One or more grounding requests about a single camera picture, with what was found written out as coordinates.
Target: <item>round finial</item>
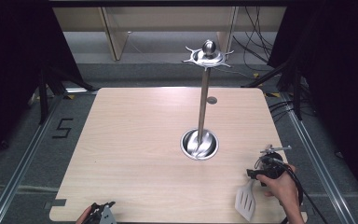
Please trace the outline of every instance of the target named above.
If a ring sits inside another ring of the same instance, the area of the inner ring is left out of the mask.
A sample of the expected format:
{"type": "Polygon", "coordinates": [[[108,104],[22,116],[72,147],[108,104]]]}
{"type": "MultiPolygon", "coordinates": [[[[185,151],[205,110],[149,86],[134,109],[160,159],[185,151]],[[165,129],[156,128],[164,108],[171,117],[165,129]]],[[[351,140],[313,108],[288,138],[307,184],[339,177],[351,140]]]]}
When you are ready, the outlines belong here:
{"type": "Polygon", "coordinates": [[[212,40],[206,40],[202,45],[202,51],[207,57],[213,56],[216,50],[216,44],[212,40]]]}

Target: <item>wooden table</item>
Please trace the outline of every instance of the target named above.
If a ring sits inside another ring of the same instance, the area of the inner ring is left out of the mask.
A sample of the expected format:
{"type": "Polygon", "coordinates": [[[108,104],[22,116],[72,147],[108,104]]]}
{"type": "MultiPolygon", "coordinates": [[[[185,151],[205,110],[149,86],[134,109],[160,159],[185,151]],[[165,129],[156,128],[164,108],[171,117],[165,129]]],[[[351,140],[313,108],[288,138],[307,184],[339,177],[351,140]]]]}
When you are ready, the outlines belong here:
{"type": "MultiPolygon", "coordinates": [[[[219,149],[194,161],[180,140],[198,125],[200,88],[99,90],[56,197],[66,204],[50,218],[74,221],[94,202],[115,201],[117,222],[246,223],[234,208],[237,189],[259,151],[281,142],[261,90],[210,88],[209,96],[217,104],[207,105],[205,128],[219,149]]],[[[255,182],[252,222],[281,222],[265,190],[255,182]]]]}

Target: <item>slotted spatula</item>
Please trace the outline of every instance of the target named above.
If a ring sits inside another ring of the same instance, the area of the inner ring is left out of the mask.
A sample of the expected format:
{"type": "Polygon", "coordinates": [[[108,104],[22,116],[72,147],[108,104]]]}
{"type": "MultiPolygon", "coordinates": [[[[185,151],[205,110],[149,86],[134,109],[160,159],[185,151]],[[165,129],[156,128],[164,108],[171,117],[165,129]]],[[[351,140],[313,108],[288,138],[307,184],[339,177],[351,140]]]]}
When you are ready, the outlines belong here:
{"type": "Polygon", "coordinates": [[[250,179],[245,186],[238,189],[235,197],[235,209],[248,221],[251,221],[255,211],[255,197],[252,193],[254,182],[254,179],[250,179]]]}

